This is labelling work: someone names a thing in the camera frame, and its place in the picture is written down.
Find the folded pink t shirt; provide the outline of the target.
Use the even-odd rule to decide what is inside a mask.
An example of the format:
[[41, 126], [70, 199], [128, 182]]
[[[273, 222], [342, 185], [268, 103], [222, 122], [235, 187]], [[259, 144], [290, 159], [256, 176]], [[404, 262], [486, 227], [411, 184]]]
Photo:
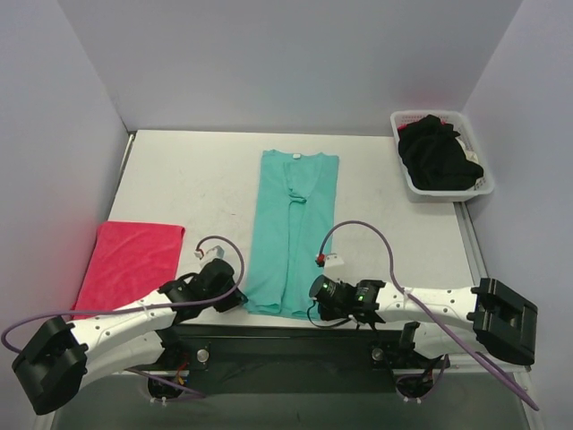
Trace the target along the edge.
[[184, 227], [170, 224], [102, 223], [73, 308], [114, 310], [172, 280], [184, 232]]

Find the white plastic laundry basket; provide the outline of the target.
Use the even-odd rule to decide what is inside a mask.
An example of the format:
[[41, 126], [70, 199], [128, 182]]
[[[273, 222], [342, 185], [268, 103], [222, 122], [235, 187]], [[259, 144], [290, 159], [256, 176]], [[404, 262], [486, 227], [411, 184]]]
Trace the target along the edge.
[[471, 151], [474, 151], [477, 154], [480, 165], [483, 167], [484, 174], [483, 177], [476, 182], [474, 187], [465, 191], [424, 191], [413, 185], [406, 167], [398, 154], [398, 161], [401, 165], [406, 181], [406, 193], [408, 194], [408, 199], [412, 202], [466, 202], [476, 196], [489, 194], [493, 189], [492, 175], [487, 167], [483, 152], [475, 140], [469, 121], [458, 112], [444, 110], [402, 110], [392, 113], [390, 115], [390, 123], [396, 140], [397, 150], [397, 128], [404, 124], [416, 122], [428, 115], [434, 115], [443, 122], [453, 125], [454, 130], [460, 133], [459, 138], [466, 143], [466, 146]]

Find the aluminium right side rail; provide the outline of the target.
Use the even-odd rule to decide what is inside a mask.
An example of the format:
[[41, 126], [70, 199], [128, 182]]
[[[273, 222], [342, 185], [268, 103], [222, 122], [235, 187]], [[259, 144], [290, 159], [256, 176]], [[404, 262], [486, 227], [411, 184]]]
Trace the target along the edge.
[[455, 203], [454, 209], [470, 270], [469, 285], [455, 288], [449, 294], [460, 320], [457, 326], [475, 336], [477, 342], [499, 342], [511, 337], [514, 331], [508, 322], [518, 312], [514, 309], [514, 294], [498, 279], [487, 275], [466, 205]]

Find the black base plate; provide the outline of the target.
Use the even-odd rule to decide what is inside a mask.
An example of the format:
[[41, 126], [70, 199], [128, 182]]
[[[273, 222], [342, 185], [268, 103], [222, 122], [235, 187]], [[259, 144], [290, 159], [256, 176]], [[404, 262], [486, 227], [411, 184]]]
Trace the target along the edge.
[[415, 352], [417, 324], [397, 331], [182, 324], [160, 333], [164, 350], [140, 370], [180, 372], [191, 388], [216, 394], [365, 394], [414, 390], [449, 367], [444, 353]]

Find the teal t shirt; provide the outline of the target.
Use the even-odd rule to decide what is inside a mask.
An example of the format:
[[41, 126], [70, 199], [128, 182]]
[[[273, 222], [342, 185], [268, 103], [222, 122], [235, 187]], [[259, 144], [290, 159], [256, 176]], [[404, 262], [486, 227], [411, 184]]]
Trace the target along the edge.
[[266, 150], [245, 282], [250, 314], [304, 319], [322, 274], [315, 259], [334, 226], [339, 157]]

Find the black t shirt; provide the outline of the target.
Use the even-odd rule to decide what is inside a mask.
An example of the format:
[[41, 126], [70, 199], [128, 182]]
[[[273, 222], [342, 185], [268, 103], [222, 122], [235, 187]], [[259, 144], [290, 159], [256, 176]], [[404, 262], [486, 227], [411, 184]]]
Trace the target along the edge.
[[453, 125], [434, 115], [410, 123], [398, 135], [398, 154], [413, 185], [424, 191], [465, 191], [475, 186], [484, 170], [466, 159]]

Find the aluminium left side rail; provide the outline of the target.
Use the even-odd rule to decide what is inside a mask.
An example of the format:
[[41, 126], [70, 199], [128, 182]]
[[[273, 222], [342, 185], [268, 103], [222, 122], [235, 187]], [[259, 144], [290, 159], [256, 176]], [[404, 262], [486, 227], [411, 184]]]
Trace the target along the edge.
[[129, 132], [129, 133], [128, 133], [128, 141], [127, 141], [127, 143], [126, 143], [126, 145], [125, 145], [125, 148], [124, 148], [124, 155], [123, 155], [123, 157], [122, 157], [122, 161], [121, 161], [121, 164], [120, 164], [120, 168], [119, 168], [119, 173], [118, 173], [118, 178], [117, 178], [117, 183], [116, 183], [116, 188], [115, 188], [115, 189], [118, 189], [119, 186], [120, 186], [120, 184], [121, 184], [122, 177], [123, 177], [123, 175], [124, 175], [124, 170], [125, 170], [126, 164], [127, 164], [127, 162], [128, 162], [128, 159], [129, 159], [129, 156], [130, 156], [130, 153], [131, 153], [131, 150], [132, 150], [132, 146], [133, 146], [133, 141], [135, 140], [135, 137], [136, 137], [136, 132]]

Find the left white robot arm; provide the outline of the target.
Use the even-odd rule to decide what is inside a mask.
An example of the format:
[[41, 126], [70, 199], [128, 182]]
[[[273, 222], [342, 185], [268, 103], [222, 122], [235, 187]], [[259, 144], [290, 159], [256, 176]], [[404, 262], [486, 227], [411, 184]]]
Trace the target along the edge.
[[12, 364], [34, 412], [51, 413], [99, 378], [133, 366], [175, 366], [180, 345], [161, 332], [198, 317], [214, 306], [240, 305], [243, 271], [215, 258], [199, 272], [171, 280], [139, 300], [113, 311], [42, 314], [42, 324]]

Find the aluminium rail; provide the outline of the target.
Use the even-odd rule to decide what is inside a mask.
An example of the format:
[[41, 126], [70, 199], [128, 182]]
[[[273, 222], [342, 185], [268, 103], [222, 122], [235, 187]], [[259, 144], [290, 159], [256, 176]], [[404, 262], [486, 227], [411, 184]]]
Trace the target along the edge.
[[90, 382], [130, 366], [157, 365], [165, 351], [175, 349], [188, 353], [192, 364], [199, 369], [221, 359], [235, 359], [241, 354], [252, 359], [266, 359], [272, 355], [318, 360], [351, 357], [362, 366], [368, 363], [374, 348], [389, 355], [390, 363], [396, 369], [422, 368], [442, 355], [449, 356], [454, 364], [469, 367], [476, 363], [492, 372], [514, 372], [521, 367], [495, 358], [478, 343], [469, 341], [461, 348], [454, 340], [443, 335], [432, 336], [427, 331], [405, 341], [401, 331], [183, 325], [137, 333], [106, 329], [97, 322], [87, 329], [73, 328], [69, 339], [59, 340], [56, 345], [65, 356], [83, 361]]
[[124, 148], [124, 155], [123, 155], [123, 157], [122, 157], [122, 161], [121, 161], [121, 164], [120, 164], [120, 168], [119, 168], [119, 173], [118, 173], [118, 178], [117, 178], [117, 183], [116, 183], [116, 188], [115, 188], [115, 189], [118, 189], [119, 186], [120, 186], [120, 184], [121, 184], [122, 177], [123, 177], [123, 175], [124, 175], [124, 170], [125, 170], [126, 164], [127, 164], [127, 162], [128, 162], [128, 159], [129, 159], [129, 156], [130, 156], [130, 153], [131, 153], [131, 150], [132, 150], [132, 146], [133, 146], [133, 141], [135, 140], [135, 137], [136, 137], [136, 132], [129, 132], [129, 133], [128, 133], [128, 141], [127, 141], [127, 143], [126, 143], [126, 145], [125, 145], [125, 148]]
[[498, 279], [487, 275], [466, 205], [455, 203], [454, 209], [470, 270], [469, 285], [455, 288], [449, 294], [460, 320], [457, 326], [475, 336], [477, 342], [499, 342], [511, 337], [514, 331], [508, 322], [518, 312], [514, 309], [514, 294]]

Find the aluminium front rail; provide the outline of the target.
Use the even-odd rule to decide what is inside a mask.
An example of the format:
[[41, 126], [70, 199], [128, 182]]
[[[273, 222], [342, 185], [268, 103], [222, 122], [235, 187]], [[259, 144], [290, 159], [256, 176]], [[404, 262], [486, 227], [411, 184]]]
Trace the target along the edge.
[[137, 333], [106, 329], [97, 322], [87, 329], [73, 328], [69, 339], [59, 340], [56, 345], [65, 356], [83, 361], [90, 382], [130, 366], [157, 365], [165, 351], [175, 349], [188, 353], [192, 364], [199, 369], [221, 359], [235, 359], [241, 354], [252, 359], [266, 359], [272, 355], [318, 360], [351, 357], [362, 366], [368, 363], [374, 348], [389, 355], [390, 363], [396, 369], [422, 368], [442, 355], [449, 356], [454, 364], [469, 367], [476, 363], [492, 372], [514, 372], [521, 367], [495, 358], [478, 343], [469, 341], [461, 348], [454, 340], [443, 335], [432, 336], [427, 331], [405, 341], [401, 331], [183, 325]]

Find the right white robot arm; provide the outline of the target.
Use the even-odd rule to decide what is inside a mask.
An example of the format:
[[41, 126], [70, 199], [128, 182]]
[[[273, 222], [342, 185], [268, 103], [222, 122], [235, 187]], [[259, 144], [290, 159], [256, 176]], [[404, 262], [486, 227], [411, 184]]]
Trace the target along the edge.
[[377, 323], [443, 323], [472, 333], [495, 358], [518, 366], [535, 362], [538, 308], [502, 282], [482, 278], [464, 288], [407, 288], [364, 279], [352, 286], [320, 275], [309, 297], [323, 321], [350, 319]]

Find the white garment in basket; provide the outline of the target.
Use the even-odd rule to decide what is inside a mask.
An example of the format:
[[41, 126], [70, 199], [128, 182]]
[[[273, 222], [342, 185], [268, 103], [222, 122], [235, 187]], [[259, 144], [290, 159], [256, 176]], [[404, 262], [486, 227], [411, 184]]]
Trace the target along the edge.
[[466, 146], [466, 143], [465, 143], [462, 139], [460, 139], [459, 137], [457, 137], [456, 140], [458, 141], [458, 144], [460, 145], [462, 151], [465, 153], [466, 159], [467, 159], [469, 162], [472, 162], [472, 163], [474, 163], [474, 164], [476, 164], [476, 165], [479, 165], [479, 164], [480, 164], [480, 161], [479, 161], [479, 158], [478, 158], [477, 154], [476, 154], [473, 150], [470, 150], [470, 149]]

